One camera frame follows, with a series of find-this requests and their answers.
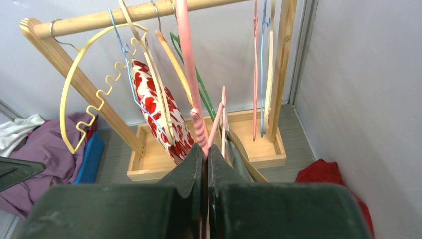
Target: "blue cushion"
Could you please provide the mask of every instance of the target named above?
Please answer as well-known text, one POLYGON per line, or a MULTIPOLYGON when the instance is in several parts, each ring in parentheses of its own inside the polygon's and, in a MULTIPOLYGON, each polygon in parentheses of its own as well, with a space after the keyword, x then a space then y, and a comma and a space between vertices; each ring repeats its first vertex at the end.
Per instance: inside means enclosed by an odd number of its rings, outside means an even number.
POLYGON ((78 177, 73 182, 94 183, 98 171, 98 165, 104 150, 104 142, 100 135, 95 132, 88 141, 84 151, 84 159, 78 172, 78 177))

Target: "red floral cloth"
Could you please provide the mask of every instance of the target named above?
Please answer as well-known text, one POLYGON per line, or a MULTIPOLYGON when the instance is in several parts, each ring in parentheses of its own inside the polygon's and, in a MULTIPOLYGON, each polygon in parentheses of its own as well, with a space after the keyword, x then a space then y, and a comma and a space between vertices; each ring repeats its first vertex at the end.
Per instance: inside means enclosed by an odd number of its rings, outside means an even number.
MULTIPOLYGON (((161 117, 163 113, 158 106, 157 91, 148 66, 133 59, 130 74, 139 102, 160 125, 163 125, 165 123, 165 117, 161 117)), ((195 142, 191 137, 191 133, 186 126, 185 120, 183 119, 170 90, 167 87, 164 87, 164 91, 171 117, 171 125, 169 125, 169 127, 172 127, 176 132, 174 145, 169 144, 168 138, 157 128, 157 125, 152 118, 146 112, 142 113, 147 119, 152 135, 161 145, 163 145, 172 160, 176 164, 179 164, 186 157, 188 151, 195 142)))

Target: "hanger hook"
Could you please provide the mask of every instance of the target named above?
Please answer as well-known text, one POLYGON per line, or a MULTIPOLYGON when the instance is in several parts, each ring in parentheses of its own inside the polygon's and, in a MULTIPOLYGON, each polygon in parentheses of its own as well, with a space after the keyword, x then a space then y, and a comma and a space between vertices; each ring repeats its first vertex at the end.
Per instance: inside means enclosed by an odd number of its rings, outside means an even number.
POLYGON ((172 5, 172 9, 174 11, 174 17, 176 18, 176 21, 177 21, 176 9, 174 8, 173 0, 170 0, 170 4, 172 5))
POLYGON ((69 45, 69 46, 71 46, 71 47, 73 47, 77 52, 79 52, 79 49, 78 48, 76 48, 74 45, 72 45, 71 43, 66 43, 66 42, 61 42, 61 41, 59 41, 59 40, 57 40, 56 39, 56 37, 54 36, 54 33, 53 33, 53 26, 54 26, 54 23, 55 22, 57 22, 57 21, 60 21, 61 19, 56 19, 56 20, 53 20, 51 23, 50 23, 50 34, 51 34, 51 37, 55 40, 55 41, 57 41, 57 43, 59 43, 59 44, 62 44, 62 45, 69 45))
POLYGON ((157 14, 157 18, 158 18, 158 28, 161 30, 161 20, 160 20, 160 13, 158 12, 157 6, 155 5, 154 0, 151 0, 152 5, 154 5, 154 9, 155 9, 155 13, 157 14))

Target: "wooden rack base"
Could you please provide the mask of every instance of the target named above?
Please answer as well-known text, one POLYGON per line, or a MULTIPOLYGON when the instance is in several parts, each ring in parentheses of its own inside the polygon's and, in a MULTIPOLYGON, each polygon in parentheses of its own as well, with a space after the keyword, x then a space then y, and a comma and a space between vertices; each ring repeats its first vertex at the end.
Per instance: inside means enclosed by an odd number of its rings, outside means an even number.
MULTIPOLYGON (((205 119, 207 128, 211 129, 211 119, 209 117, 205 117, 205 119)), ((286 164, 286 153, 278 130, 274 143, 271 143, 267 137, 257 137, 254 142, 251 134, 253 125, 252 111, 229 113, 228 119, 230 129, 237 134, 243 143, 252 165, 256 168, 267 168, 286 164)), ((191 134, 195 135, 190 119, 185 121, 191 134)), ((142 152, 143 155, 132 151, 127 171, 127 175, 132 181, 160 179, 176 167, 163 147, 151 135, 147 124, 138 126, 136 137, 143 142, 145 148, 142 152)))

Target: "purple cloth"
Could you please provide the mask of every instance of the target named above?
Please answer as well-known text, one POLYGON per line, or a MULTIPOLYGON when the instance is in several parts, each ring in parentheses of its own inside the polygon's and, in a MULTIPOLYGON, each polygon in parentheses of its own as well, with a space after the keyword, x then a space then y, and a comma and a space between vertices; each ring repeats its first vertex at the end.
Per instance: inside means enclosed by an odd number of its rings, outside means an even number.
MULTIPOLYGON (((66 116, 66 133, 69 142, 75 147, 82 134, 76 130, 80 121, 89 122, 87 113, 74 113, 66 116)), ((83 130, 89 128, 81 125, 83 130)), ((78 176, 84 156, 86 142, 75 154, 67 149, 60 133, 59 119, 43 124, 28 138, 26 144, 9 157, 34 162, 43 162, 44 172, 0 192, 0 210, 26 218, 32 206, 47 189, 56 184, 72 183, 78 176)))

